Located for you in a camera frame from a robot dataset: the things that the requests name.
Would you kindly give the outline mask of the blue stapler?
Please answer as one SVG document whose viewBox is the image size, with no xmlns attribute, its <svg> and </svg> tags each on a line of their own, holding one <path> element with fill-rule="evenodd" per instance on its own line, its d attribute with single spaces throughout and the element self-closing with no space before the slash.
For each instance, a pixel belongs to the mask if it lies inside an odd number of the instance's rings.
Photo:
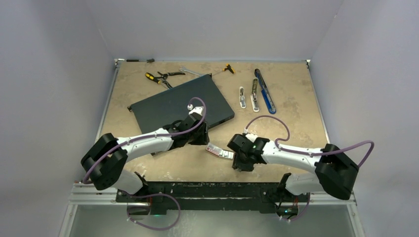
<svg viewBox="0 0 419 237">
<path fill-rule="evenodd" d="M 265 104 L 267 106 L 267 109 L 268 109 L 269 113 L 270 114 L 276 114 L 276 111 L 277 111 L 276 107 L 273 103 L 273 100 L 272 100 L 270 94 L 269 94 L 267 85 L 266 85 L 266 83 L 263 79 L 263 76 L 261 74 L 260 69 L 255 69 L 254 74 L 255 74 L 256 78 L 258 79 L 259 85 L 261 87 L 261 93 L 262 93 L 263 99 L 265 101 Z"/>
</svg>

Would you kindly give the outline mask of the red white staple box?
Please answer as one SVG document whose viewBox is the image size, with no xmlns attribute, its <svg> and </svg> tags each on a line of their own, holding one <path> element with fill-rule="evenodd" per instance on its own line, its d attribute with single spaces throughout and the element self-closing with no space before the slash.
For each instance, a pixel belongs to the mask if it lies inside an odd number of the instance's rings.
<svg viewBox="0 0 419 237">
<path fill-rule="evenodd" d="M 207 144 L 206 151 L 218 157 L 223 156 L 223 149 L 212 143 Z"/>
</svg>

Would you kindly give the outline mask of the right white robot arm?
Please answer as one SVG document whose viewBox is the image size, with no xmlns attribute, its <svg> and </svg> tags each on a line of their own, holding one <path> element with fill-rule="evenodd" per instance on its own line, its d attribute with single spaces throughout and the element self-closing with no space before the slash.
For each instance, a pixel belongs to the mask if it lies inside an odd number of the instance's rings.
<svg viewBox="0 0 419 237">
<path fill-rule="evenodd" d="M 254 134 L 235 134 L 227 146 L 235 152 L 234 169 L 251 172 L 255 164 L 280 164 L 304 170 L 303 174 L 282 178 L 277 194 L 284 201 L 322 191 L 348 200 L 359 172 L 359 166 L 333 144 L 310 149 L 278 144 Z"/>
</svg>

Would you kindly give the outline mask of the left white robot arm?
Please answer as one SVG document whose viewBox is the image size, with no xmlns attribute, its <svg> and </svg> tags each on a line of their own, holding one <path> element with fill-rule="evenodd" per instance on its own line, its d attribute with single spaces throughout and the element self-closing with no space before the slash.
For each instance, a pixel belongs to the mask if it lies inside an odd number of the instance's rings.
<svg viewBox="0 0 419 237">
<path fill-rule="evenodd" d="M 82 183 L 92 183 L 99 191 L 119 189 L 135 202 L 145 200 L 147 181 L 136 172 L 126 171 L 125 164 L 147 154 L 170 151 L 186 144 L 207 145 L 209 136 L 205 115 L 204 108 L 196 107 L 186 119 L 167 124 L 154 132 L 120 138 L 111 133 L 102 135 L 81 160 L 86 171 Z"/>
</svg>

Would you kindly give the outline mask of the white stapler part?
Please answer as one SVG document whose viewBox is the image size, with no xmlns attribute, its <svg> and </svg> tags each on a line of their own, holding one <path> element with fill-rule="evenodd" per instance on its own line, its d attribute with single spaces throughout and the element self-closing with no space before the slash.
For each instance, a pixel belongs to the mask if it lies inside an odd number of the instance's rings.
<svg viewBox="0 0 419 237">
<path fill-rule="evenodd" d="M 242 86 L 239 87 L 239 103 L 242 109 L 246 108 L 244 88 Z"/>
</svg>

